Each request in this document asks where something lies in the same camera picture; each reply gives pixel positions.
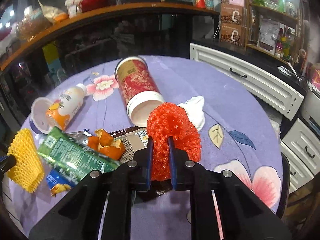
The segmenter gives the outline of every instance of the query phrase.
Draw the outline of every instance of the glass jar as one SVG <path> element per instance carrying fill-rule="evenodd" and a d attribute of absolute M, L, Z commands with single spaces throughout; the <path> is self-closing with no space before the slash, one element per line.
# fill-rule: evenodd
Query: glass jar
<path fill-rule="evenodd" d="M 213 10 L 214 9 L 213 0 L 205 0 L 205 7 L 208 10 Z"/>

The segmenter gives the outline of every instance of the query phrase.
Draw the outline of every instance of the white tissue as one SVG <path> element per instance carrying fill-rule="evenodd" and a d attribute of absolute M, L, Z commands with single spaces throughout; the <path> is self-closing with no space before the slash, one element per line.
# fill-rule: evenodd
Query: white tissue
<path fill-rule="evenodd" d="M 193 123 L 199 132 L 205 122 L 204 112 L 202 111 L 204 97 L 192 97 L 188 101 L 178 104 L 178 106 L 181 106 L 187 112 L 190 122 Z"/>

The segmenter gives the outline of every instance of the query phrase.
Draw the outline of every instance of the green snack wrapper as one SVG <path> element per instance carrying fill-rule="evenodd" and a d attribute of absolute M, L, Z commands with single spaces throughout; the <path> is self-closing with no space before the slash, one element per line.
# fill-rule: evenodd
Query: green snack wrapper
<path fill-rule="evenodd" d="M 46 163 L 71 182 L 77 183 L 93 170 L 102 173 L 114 171 L 120 163 L 101 156 L 91 148 L 53 127 L 38 148 Z"/>

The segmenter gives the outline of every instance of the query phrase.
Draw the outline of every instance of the white cabinet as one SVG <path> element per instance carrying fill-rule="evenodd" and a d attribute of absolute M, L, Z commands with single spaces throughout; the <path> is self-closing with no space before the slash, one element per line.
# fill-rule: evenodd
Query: white cabinet
<path fill-rule="evenodd" d="M 312 180 L 314 176 L 298 156 L 283 142 L 281 142 L 280 150 L 289 160 L 291 173 L 289 193 L 292 193 Z"/>
<path fill-rule="evenodd" d="M 282 141 L 314 175 L 320 171 L 320 141 L 300 119 L 296 120 Z"/>
<path fill-rule="evenodd" d="M 261 98 L 289 120 L 292 120 L 303 101 L 300 93 L 279 78 L 221 51 L 191 43 L 190 59 L 209 63 L 220 72 L 239 81 L 249 92 Z"/>

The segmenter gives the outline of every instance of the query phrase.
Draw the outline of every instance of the black handle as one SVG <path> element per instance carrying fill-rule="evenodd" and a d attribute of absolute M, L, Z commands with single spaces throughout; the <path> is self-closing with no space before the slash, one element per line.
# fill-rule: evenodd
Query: black handle
<path fill-rule="evenodd" d="M 233 73 L 233 74 L 235 74 L 235 75 L 237 75 L 237 76 L 239 76 L 239 77 L 247 78 L 247 75 L 246 75 L 246 74 L 244 74 L 244 75 L 240 75 L 240 74 L 239 74 L 239 73 L 237 73 L 236 71 L 233 71 L 233 70 L 232 70 L 232 68 L 229 68 L 229 70 L 230 70 L 230 72 L 231 72 L 231 73 Z"/>
<path fill-rule="evenodd" d="M 306 150 L 306 153 L 309 155 L 309 157 L 311 158 L 311 159 L 313 159 L 314 157 L 315 157 L 315 155 L 313 154 L 313 155 L 311 155 L 309 152 L 308 152 L 308 146 L 306 146 L 305 148 L 304 148 L 305 150 Z"/>

